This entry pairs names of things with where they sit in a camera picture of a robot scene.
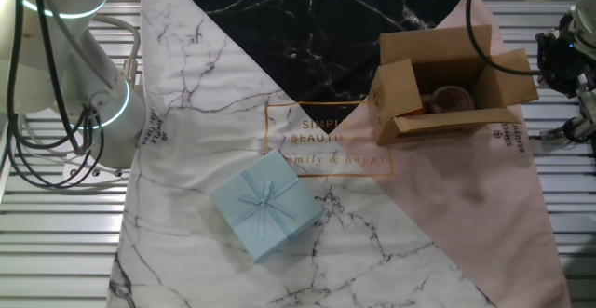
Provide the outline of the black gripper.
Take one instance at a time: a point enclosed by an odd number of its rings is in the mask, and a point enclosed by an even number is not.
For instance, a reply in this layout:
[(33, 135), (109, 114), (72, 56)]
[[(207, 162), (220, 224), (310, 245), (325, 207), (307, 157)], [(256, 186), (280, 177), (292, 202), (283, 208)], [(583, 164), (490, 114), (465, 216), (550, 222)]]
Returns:
[(538, 82), (569, 99), (576, 98), (579, 94), (594, 98), (595, 73), (582, 73), (580, 83), (577, 83), (584, 68), (584, 58), (575, 49), (575, 39), (567, 31), (571, 22), (572, 15), (565, 14), (553, 30), (535, 36), (537, 66), (540, 71)]

